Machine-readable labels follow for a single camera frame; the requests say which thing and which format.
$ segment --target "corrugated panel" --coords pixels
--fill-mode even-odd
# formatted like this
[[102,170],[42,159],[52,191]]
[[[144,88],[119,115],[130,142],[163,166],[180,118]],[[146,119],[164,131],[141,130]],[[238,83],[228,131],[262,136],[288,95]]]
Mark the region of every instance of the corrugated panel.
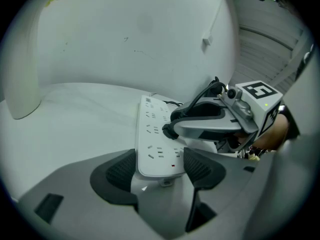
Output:
[[240,28],[240,58],[230,84],[255,80],[272,84],[282,76],[274,87],[285,94],[295,81],[291,66],[302,46],[299,41],[305,26],[275,1],[233,1]]

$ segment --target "white curved wall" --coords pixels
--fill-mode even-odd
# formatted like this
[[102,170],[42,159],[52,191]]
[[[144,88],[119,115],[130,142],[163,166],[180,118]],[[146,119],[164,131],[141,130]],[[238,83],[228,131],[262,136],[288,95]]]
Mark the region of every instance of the white curved wall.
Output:
[[38,26],[39,84],[115,84],[188,101],[214,76],[232,77],[233,13],[231,0],[53,1]]

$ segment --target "robotic arm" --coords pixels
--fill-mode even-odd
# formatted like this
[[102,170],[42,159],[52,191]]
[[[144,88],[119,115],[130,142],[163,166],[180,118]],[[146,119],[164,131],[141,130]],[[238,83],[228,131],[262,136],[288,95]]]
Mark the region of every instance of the robotic arm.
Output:
[[[223,86],[218,97],[201,97],[207,90]],[[170,116],[171,123],[163,126],[165,136],[178,136],[213,141],[223,153],[249,147],[275,122],[282,94],[262,81],[252,81],[226,87],[215,82],[203,90],[192,102],[187,102]],[[245,133],[239,144],[235,134]]]

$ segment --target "electrical outlet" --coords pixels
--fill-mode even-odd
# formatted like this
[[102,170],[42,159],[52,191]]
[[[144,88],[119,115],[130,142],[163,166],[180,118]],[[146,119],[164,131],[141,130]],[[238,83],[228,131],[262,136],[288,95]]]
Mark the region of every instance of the electrical outlet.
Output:
[[184,170],[183,150],[186,143],[167,138],[162,131],[170,123],[165,102],[143,95],[136,128],[137,171],[147,178],[174,178]]

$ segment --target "power strip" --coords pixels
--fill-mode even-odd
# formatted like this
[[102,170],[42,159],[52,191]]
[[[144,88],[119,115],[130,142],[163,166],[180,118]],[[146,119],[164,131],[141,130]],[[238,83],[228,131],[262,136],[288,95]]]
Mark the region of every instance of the power strip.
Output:
[[169,139],[162,132],[162,127],[170,123],[170,115],[168,105],[162,100],[141,97],[136,127],[136,169],[146,178],[170,179],[185,173],[185,141]]

